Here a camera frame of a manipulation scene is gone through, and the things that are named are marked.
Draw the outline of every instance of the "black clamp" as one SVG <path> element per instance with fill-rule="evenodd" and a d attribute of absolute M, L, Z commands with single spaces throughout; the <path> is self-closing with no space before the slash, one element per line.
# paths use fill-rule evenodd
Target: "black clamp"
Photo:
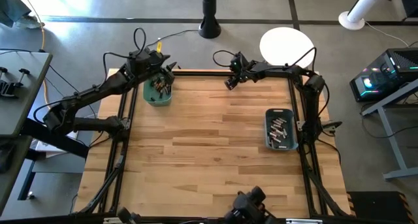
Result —
<path fill-rule="evenodd" d="M 18 98 L 15 94 L 14 94 L 14 90 L 16 88 L 20 88 L 23 86 L 22 84 L 22 80 L 25 76 L 25 74 L 30 74 L 31 72 L 28 71 L 27 69 L 20 69 L 19 72 L 21 73 L 19 81 L 13 81 L 10 83 L 7 83 L 5 81 L 0 81 L 1 83 L 1 94 L 0 97 L 7 97 L 7 98 Z M 1 75 L 3 73 L 7 73 L 7 69 L 4 67 L 0 67 L 0 78 Z"/>

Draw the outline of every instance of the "black post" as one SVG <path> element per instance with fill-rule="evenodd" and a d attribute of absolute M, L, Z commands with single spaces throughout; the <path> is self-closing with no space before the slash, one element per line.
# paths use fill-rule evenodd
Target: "black post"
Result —
<path fill-rule="evenodd" d="M 27 196 L 29 194 L 29 190 L 31 189 L 33 179 L 35 178 L 35 172 L 32 172 L 33 166 L 35 165 L 35 161 L 31 162 L 31 166 L 29 167 L 29 170 L 27 171 L 26 178 L 24 181 L 24 184 L 22 185 L 22 188 L 20 189 L 18 200 L 26 200 Z"/>
<path fill-rule="evenodd" d="M 202 0 L 203 21 L 199 26 L 199 34 L 206 39 L 213 39 L 221 34 L 221 26 L 215 18 L 216 0 Z"/>

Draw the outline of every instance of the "green plastic container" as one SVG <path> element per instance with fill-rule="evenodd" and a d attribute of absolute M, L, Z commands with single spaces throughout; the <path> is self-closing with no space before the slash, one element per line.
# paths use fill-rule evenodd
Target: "green plastic container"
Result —
<path fill-rule="evenodd" d="M 171 103 L 172 91 L 168 95 L 165 93 L 165 91 L 163 91 L 163 97 L 160 99 L 160 93 L 155 90 L 155 88 L 151 87 L 151 82 L 151 79 L 148 79 L 144 82 L 144 100 L 152 106 L 168 106 Z"/>

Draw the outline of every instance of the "concrete floor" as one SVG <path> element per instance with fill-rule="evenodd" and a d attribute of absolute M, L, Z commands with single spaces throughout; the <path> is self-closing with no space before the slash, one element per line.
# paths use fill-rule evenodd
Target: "concrete floor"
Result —
<path fill-rule="evenodd" d="M 301 20 L 337 20 L 339 13 L 349 10 L 356 0 L 295 0 Z M 201 18 L 201 0 L 31 0 L 42 15 L 89 16 L 96 18 Z M 403 18 L 397 3 L 379 0 L 367 15 L 368 20 L 399 21 Z M 218 0 L 218 18 L 290 20 L 288 0 Z M 89 88 L 104 78 L 101 57 L 103 52 L 126 54 L 134 50 L 132 32 L 143 27 L 148 42 L 158 37 L 196 29 L 198 24 L 111 24 L 111 23 L 46 23 L 47 52 L 54 55 L 52 66 L 78 89 Z M 291 25 L 222 24 L 222 34 L 213 40 L 204 40 L 196 32 L 171 37 L 163 42 L 163 53 L 170 54 L 169 61 L 177 61 L 185 69 L 218 68 L 212 62 L 212 53 L 219 49 L 242 51 L 248 59 L 261 60 L 259 40 L 274 27 Z M 378 27 L 400 37 L 408 43 L 418 40 L 418 27 Z M 318 48 L 315 69 L 329 85 L 331 98 L 330 116 L 343 121 L 336 134 L 336 144 L 341 151 L 342 170 L 348 191 L 400 191 L 410 203 L 418 218 L 418 176 L 391 182 L 383 181 L 382 173 L 398 169 L 388 140 L 374 139 L 361 127 L 361 104 L 354 101 L 348 82 L 387 48 L 402 47 L 395 39 L 365 27 L 361 31 L 348 31 L 339 25 L 302 25 L 301 31 L 312 39 Z M 10 29 L 0 25 L 0 47 L 37 50 L 40 47 L 39 30 Z M 219 62 L 229 62 L 228 56 L 220 56 Z M 119 67 L 123 60 L 108 57 L 108 67 Z M 63 94 L 73 90 L 52 71 L 48 79 Z M 61 98 L 48 84 L 51 101 Z M 34 108 L 43 103 L 42 90 Z M 97 111 L 99 104 L 93 105 Z M 397 129 L 417 125 L 418 118 L 412 111 L 391 112 L 390 119 Z M 83 109 L 80 116 L 92 114 Z M 367 119 L 368 128 L 375 135 L 382 135 L 381 125 L 374 118 Z M 418 166 L 418 150 L 407 148 L 412 144 L 415 130 L 400 133 L 400 146 L 409 166 Z M 89 134 L 80 135 L 89 142 Z M 59 155 L 56 161 L 72 160 L 73 167 L 66 174 L 39 173 L 31 190 L 35 200 L 17 201 L 17 193 L 23 182 L 29 161 L 16 182 L 6 210 L 0 219 L 55 216 L 68 214 L 71 200 L 78 190 L 82 161 L 72 155 Z"/>

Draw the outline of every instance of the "wooden table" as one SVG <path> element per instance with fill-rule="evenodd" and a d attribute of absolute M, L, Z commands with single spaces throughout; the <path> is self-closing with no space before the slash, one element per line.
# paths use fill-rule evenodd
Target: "wooden table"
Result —
<path fill-rule="evenodd" d="M 292 108 L 287 80 L 249 81 L 232 91 L 224 80 L 177 76 L 171 105 L 162 107 L 146 103 L 140 87 L 119 207 L 142 216 L 223 217 L 237 191 L 258 185 L 275 216 L 308 217 L 299 154 L 270 151 L 263 136 L 267 109 Z M 99 117 L 116 115 L 119 102 L 120 96 L 103 99 Z M 321 117 L 328 120 L 327 110 Z M 334 144 L 333 138 L 321 139 Z M 323 184 L 350 213 L 338 156 L 332 148 L 316 145 Z M 74 211 L 103 183 L 109 151 L 110 142 L 90 150 Z M 109 194 L 108 206 L 113 187 Z"/>

